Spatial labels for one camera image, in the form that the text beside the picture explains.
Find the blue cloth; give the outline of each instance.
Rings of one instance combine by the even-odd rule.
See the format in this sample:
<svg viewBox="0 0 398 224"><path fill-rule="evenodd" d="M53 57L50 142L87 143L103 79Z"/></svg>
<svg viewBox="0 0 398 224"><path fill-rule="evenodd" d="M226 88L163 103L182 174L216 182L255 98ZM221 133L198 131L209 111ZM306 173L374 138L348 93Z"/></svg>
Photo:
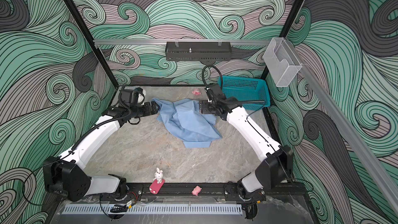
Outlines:
<svg viewBox="0 0 398 224"><path fill-rule="evenodd" d="M183 141L213 141L221 138L214 127L216 116L199 113L199 101L182 99L176 102L152 99L159 106L158 121L162 121L166 129Z"/></svg>

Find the pink toy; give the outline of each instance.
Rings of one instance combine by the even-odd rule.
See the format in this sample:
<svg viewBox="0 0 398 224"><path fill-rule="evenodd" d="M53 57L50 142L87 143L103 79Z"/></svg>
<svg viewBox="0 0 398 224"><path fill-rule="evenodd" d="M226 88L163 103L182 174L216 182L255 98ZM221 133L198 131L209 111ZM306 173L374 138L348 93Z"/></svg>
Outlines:
<svg viewBox="0 0 398 224"><path fill-rule="evenodd" d="M193 190L192 190L192 194L198 196L199 192L202 190L201 187L196 186Z"/></svg>
<svg viewBox="0 0 398 224"><path fill-rule="evenodd" d="M202 93L200 92L199 88L195 88L195 89L192 91L192 93L195 94L195 95L201 95L201 94L202 94Z"/></svg>
<svg viewBox="0 0 398 224"><path fill-rule="evenodd" d="M163 171L159 170L159 168L156 168L155 178L153 179L153 183L149 187L150 192L156 195L159 192L160 188L163 186L163 184Z"/></svg>

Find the robotic arm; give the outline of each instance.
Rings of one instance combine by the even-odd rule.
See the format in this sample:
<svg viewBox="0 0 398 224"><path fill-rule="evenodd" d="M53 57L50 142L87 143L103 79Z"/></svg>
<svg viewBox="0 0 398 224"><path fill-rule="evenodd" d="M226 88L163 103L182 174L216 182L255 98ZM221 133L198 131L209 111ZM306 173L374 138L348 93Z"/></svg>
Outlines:
<svg viewBox="0 0 398 224"><path fill-rule="evenodd" d="M284 180L292 169L292 151L288 146L281 147L268 136L237 103L236 98L226 98L218 84L206 88L207 101L200 101L202 114L215 114L232 124L249 142L261 161L259 167L238 181L240 196L251 198L255 190L270 189ZM131 118L140 118L156 114L159 106L154 102L144 101L145 91L141 88L128 90L122 88L119 107L111 106L105 110L96 125L80 143L62 152L60 157L49 157L43 165L45 189L70 201L78 201L84 196L111 193L115 199L122 200L127 194L126 179L110 174L105 177L89 177L83 169L90 158L107 138Z"/></svg>

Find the pink base of figurine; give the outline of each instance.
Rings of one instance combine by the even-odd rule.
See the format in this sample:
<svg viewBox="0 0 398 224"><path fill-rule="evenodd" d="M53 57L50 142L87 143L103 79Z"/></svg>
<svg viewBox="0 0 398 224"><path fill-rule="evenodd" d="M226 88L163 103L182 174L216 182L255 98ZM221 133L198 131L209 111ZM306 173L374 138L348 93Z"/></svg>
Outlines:
<svg viewBox="0 0 398 224"><path fill-rule="evenodd" d="M161 183L158 183L158 181L155 179L155 181L153 181L153 183L150 185L149 190L152 194L157 194L160 190L160 188L163 186L164 184L164 179L162 179Z"/></svg>

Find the patterned wall panel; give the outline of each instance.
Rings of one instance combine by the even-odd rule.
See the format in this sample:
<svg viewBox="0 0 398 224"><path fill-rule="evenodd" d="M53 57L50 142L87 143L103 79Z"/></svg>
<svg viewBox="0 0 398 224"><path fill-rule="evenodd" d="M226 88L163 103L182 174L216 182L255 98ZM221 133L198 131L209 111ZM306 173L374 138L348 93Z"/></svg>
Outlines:
<svg viewBox="0 0 398 224"><path fill-rule="evenodd" d="M294 0L74 0L94 38L270 39ZM202 84L200 62L169 62L165 46L106 45L119 83ZM237 46L233 60L216 62L224 75L260 77L265 47ZM205 75L214 82L212 69Z"/></svg>
<svg viewBox="0 0 398 224"><path fill-rule="evenodd" d="M398 0L305 0L288 38L398 182ZM299 73L270 107L295 152L321 223L398 223L394 211Z"/></svg>
<svg viewBox="0 0 398 224"><path fill-rule="evenodd" d="M62 0L0 0L0 222L44 223L42 170L96 122L114 88Z"/></svg>

